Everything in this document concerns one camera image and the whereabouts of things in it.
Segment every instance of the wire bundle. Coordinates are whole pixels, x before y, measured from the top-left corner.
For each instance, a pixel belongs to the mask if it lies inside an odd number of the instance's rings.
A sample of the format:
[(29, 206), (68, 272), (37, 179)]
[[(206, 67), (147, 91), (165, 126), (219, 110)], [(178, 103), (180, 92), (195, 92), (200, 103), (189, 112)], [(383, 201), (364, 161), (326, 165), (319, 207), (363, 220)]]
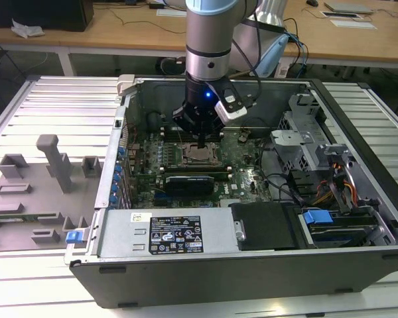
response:
[(306, 69), (306, 63), (308, 62), (308, 57), (309, 57), (309, 55), (310, 55), (310, 52), (309, 52), (308, 46), (307, 46), (305, 43), (303, 43), (303, 42), (301, 42), (301, 41), (299, 40), (299, 35), (298, 35), (298, 23), (297, 23), (297, 21), (296, 21), (294, 18), (287, 18), (287, 19), (285, 19), (285, 20), (283, 20), (283, 21), (285, 21), (285, 22), (286, 22), (286, 21), (293, 21), (294, 24), (295, 24), (295, 31), (296, 31), (295, 34), (286, 31), (286, 34), (287, 34), (287, 35), (289, 36), (289, 38), (296, 44), (296, 46), (297, 46), (297, 48), (298, 48), (298, 55), (297, 55), (297, 57), (295, 58), (295, 60), (294, 60), (294, 62), (292, 63), (292, 65), (289, 67), (288, 71), (289, 71), (293, 66), (296, 65), (296, 63), (298, 62), (298, 60), (299, 60), (299, 58), (300, 58), (300, 53), (302, 52), (302, 66), (301, 66), (300, 70), (298, 71), (298, 73), (297, 73), (297, 75), (296, 75), (296, 78), (298, 78), (298, 77), (305, 71), (305, 69)]

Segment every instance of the blue tab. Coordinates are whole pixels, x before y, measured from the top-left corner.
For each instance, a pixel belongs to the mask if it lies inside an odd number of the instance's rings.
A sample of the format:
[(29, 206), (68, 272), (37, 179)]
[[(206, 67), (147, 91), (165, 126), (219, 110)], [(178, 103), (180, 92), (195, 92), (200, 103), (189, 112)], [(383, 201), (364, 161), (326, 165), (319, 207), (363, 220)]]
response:
[(70, 231), (66, 235), (67, 244), (82, 243), (82, 231)]
[(308, 210), (302, 215), (304, 216), (305, 222), (307, 224), (333, 223), (333, 219), (328, 210)]

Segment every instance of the robotic arm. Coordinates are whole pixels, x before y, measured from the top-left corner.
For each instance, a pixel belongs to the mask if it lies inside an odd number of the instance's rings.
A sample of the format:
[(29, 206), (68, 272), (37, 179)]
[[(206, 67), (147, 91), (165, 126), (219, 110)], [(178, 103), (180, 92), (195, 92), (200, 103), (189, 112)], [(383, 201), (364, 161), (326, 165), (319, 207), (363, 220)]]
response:
[(253, 14), (260, 2), (164, 1), (166, 5), (187, 9), (186, 97), (182, 106), (174, 110), (173, 120), (198, 140), (199, 147), (225, 124), (246, 115), (255, 103), (251, 95), (241, 96), (226, 74), (235, 27)]

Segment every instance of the wooden desk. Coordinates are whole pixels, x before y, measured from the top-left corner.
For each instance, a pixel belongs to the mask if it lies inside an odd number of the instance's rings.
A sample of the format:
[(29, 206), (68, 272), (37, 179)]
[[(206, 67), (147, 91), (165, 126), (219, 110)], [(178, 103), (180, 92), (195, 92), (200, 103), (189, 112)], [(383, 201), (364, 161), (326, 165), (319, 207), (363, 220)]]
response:
[[(378, 0), (342, 0), (363, 3), (370, 9), (386, 9), (398, 12), (398, 2)], [(45, 30), (46, 35), (24, 39), (9, 29), (0, 29), (0, 44), (7, 50), (54, 52), (59, 55), (65, 75), (73, 76), (69, 54), (111, 54), (128, 56), (181, 56), (184, 55), (185, 34), (174, 34), (146, 22), (149, 21), (175, 32), (184, 32), (183, 17), (158, 17), (148, 7), (136, 9), (104, 9), (94, 5), (95, 15), (85, 32)], [(346, 66), (374, 66), (398, 68), (398, 18), (384, 11), (371, 16), (377, 30), (339, 28), (330, 19), (317, 19), (319, 11), (328, 11), (320, 0), (318, 8), (312, 8), (303, 0), (289, 0), (285, 18), (294, 18), (298, 23), (301, 41), (307, 44), (309, 64), (335, 64)], [(290, 32), (295, 31), (292, 21), (287, 21)], [(289, 67), (297, 55), (294, 44), (288, 44), (279, 64), (279, 76)]]
[[(318, 17), (320, 11), (330, 11), (324, 0), (320, 0), (317, 8), (304, 5), (304, 1), (289, 1), (285, 10), (285, 19), (294, 18), (298, 23), (299, 37), (309, 52), (309, 64), (331, 64), (362, 67), (398, 68), (398, 18), (385, 11), (376, 12), (364, 21), (370, 21), (377, 30), (359, 28), (340, 28), (330, 19), (317, 19), (306, 8)], [(377, 0), (342, 0), (342, 2), (361, 3), (370, 9), (385, 9), (398, 13), (398, 2)], [(292, 21), (286, 22), (289, 32), (295, 32)], [(289, 67), (298, 49), (288, 44), (285, 57), (281, 64)]]

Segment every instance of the power supply label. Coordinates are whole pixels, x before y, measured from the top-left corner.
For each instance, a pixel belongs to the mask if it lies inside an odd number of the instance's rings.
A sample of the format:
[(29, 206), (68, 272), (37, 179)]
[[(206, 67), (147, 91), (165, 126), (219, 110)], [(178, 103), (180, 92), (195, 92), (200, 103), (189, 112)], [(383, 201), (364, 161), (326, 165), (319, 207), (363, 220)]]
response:
[(151, 217), (149, 252), (152, 255), (203, 253), (200, 217)]

